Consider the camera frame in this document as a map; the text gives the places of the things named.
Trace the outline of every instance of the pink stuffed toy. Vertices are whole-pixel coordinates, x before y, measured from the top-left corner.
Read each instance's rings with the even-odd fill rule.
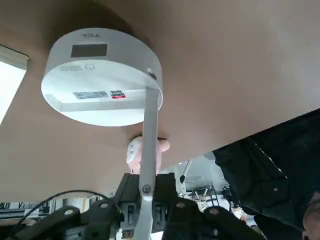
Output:
[[[126,153],[126,163],[131,173],[140,174],[140,162],[142,154],[143,139],[141,136],[134,138],[128,146]],[[158,139],[156,145],[156,173],[161,169],[161,153],[170,148],[170,142],[167,139]]]

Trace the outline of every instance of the barcode label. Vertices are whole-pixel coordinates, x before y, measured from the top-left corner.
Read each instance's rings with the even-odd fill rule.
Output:
[[[74,92],[73,95],[79,99],[96,99],[96,98],[108,98],[108,94],[105,91],[84,91]]]

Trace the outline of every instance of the power button icon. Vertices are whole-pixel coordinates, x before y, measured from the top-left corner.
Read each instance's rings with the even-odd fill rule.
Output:
[[[86,64],[84,67],[85,67],[85,69],[87,69],[89,71],[93,71],[95,69],[95,66],[92,64]]]

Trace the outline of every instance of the projector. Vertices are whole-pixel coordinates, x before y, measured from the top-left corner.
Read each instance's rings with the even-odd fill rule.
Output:
[[[162,69],[156,54],[137,38],[107,28],[84,28],[50,50],[42,94],[61,114],[98,126],[144,121],[147,89],[163,103]]]

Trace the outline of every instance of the black mount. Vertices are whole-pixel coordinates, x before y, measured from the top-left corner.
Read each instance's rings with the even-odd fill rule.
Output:
[[[139,175],[124,174],[112,201],[121,211],[107,200],[94,202],[84,213],[63,206],[7,240],[108,240],[120,228],[125,238],[132,237],[141,205]],[[264,239],[222,207],[200,212],[197,203],[178,197],[173,173],[156,177],[152,205],[152,232],[164,231],[163,240]]]

